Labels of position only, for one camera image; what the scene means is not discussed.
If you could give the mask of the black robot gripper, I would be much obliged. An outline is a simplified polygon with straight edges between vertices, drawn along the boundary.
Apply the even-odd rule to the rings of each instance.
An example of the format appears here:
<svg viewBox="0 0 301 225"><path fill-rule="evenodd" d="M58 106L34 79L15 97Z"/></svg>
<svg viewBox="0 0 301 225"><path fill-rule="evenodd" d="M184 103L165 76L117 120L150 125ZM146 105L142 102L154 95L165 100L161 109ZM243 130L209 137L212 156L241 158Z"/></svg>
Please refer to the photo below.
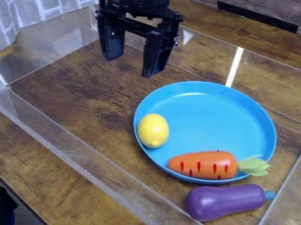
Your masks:
<svg viewBox="0 0 301 225"><path fill-rule="evenodd" d="M102 54L108 61L124 56L125 31L144 36L152 29L134 18L161 19L161 26L176 35L184 17L170 9L170 0L101 0L97 11ZM142 76L152 77L165 70L173 42L166 32L152 31L144 48Z"/></svg>

